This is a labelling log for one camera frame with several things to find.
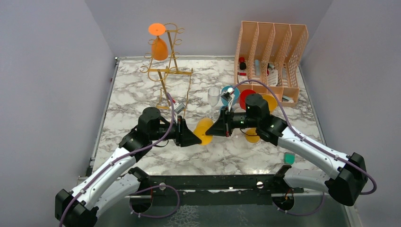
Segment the yellow wine glass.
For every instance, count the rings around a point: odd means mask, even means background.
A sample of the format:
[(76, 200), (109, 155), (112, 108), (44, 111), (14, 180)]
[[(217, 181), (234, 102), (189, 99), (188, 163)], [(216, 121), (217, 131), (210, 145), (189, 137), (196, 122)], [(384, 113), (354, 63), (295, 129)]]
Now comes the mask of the yellow wine glass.
[(262, 98), (267, 101), (268, 106), (269, 106), (270, 114), (272, 114), (273, 111), (278, 106), (277, 100), (275, 99), (275, 97), (273, 97), (272, 95), (269, 95), (269, 94), (262, 95)]
[(202, 146), (210, 144), (213, 140), (213, 136), (207, 135), (206, 131), (213, 125), (213, 120), (210, 118), (201, 119), (193, 131), (193, 133), (201, 140)]
[(245, 132), (245, 139), (250, 143), (257, 143), (260, 141), (260, 137), (257, 135), (255, 128), (250, 128)]

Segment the blue plastic wine glass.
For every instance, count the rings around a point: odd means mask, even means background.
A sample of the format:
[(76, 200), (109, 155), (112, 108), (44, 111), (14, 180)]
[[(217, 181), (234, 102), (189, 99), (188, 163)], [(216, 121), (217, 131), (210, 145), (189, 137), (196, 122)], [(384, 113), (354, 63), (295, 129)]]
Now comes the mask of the blue plastic wine glass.
[(228, 106), (228, 101), (225, 100), (222, 96), (224, 93), (226, 93), (227, 91), (231, 91), (230, 97), (232, 98), (232, 103), (231, 103), (231, 107), (233, 107), (240, 96), (240, 91), (238, 90), (238, 88), (233, 89), (232, 86), (225, 86), (221, 89), (221, 102), (223, 106)]

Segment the clear wine glass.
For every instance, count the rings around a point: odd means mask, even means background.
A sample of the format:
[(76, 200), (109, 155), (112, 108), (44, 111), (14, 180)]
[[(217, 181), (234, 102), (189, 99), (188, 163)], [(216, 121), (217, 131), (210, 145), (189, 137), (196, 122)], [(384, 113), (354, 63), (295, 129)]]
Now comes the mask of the clear wine glass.
[(210, 87), (208, 89), (208, 103), (211, 107), (209, 116), (211, 119), (213, 119), (213, 116), (215, 113), (214, 107), (219, 103), (220, 94), (221, 94), (221, 92), (218, 87)]

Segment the red plastic wine glass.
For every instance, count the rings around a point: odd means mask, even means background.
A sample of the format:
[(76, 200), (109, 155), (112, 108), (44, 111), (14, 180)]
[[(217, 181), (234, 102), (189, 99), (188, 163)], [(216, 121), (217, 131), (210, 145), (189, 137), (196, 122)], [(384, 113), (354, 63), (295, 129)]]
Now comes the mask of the red plastic wine glass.
[(239, 104), (240, 104), (240, 107), (241, 107), (243, 110), (246, 110), (246, 104), (245, 104), (246, 98), (247, 98), (249, 95), (255, 94), (255, 93), (256, 93), (256, 92), (255, 92), (254, 90), (252, 90), (252, 89), (245, 89), (245, 90), (243, 90), (243, 91), (241, 92), (240, 97), (239, 97), (239, 100), (240, 100)]

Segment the yellow front wine glass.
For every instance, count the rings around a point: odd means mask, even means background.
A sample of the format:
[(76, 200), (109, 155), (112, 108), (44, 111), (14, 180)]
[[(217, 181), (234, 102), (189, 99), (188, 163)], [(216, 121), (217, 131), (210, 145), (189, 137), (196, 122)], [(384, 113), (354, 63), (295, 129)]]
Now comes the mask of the yellow front wine glass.
[(273, 111), (278, 106), (277, 100), (275, 99), (275, 97), (273, 97), (272, 95), (269, 95), (269, 94), (262, 95), (262, 98), (267, 101), (268, 106), (269, 106), (270, 114), (272, 114)]

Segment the orange wine glass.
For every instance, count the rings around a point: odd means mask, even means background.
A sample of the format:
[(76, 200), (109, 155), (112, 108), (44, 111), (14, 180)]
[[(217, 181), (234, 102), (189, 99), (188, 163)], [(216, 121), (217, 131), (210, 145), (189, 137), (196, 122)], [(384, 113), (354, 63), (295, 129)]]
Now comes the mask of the orange wine glass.
[(154, 60), (164, 61), (168, 57), (168, 47), (161, 36), (166, 32), (166, 27), (160, 23), (153, 23), (148, 27), (148, 32), (156, 38), (151, 44), (151, 53)]

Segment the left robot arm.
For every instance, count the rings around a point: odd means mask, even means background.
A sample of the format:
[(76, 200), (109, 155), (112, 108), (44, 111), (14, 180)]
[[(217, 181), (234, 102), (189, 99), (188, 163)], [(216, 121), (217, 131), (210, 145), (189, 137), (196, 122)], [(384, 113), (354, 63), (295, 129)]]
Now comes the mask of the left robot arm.
[(173, 140), (178, 147), (201, 144), (188, 129), (185, 119), (168, 122), (159, 109), (148, 107), (138, 124), (123, 137), (115, 152), (90, 177), (71, 190), (60, 190), (55, 198), (55, 217), (66, 227), (93, 227), (98, 218), (117, 201), (148, 190), (148, 175), (139, 168), (123, 172), (136, 164), (157, 143)]

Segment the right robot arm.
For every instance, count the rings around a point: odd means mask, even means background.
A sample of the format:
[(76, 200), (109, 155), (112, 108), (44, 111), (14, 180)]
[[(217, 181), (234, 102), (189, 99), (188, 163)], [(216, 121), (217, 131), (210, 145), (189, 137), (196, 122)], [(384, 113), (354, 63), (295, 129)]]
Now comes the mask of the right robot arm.
[(229, 137), (234, 129), (245, 128), (254, 128), (261, 140), (296, 153), (319, 168), (318, 171), (285, 168), (283, 175), (273, 179), (276, 191), (313, 189), (328, 193), (346, 206), (353, 206), (362, 195), (368, 177), (365, 160), (360, 154), (335, 151), (300, 133), (285, 120), (271, 115), (268, 102), (259, 94), (246, 97), (243, 113), (222, 109), (206, 135)]

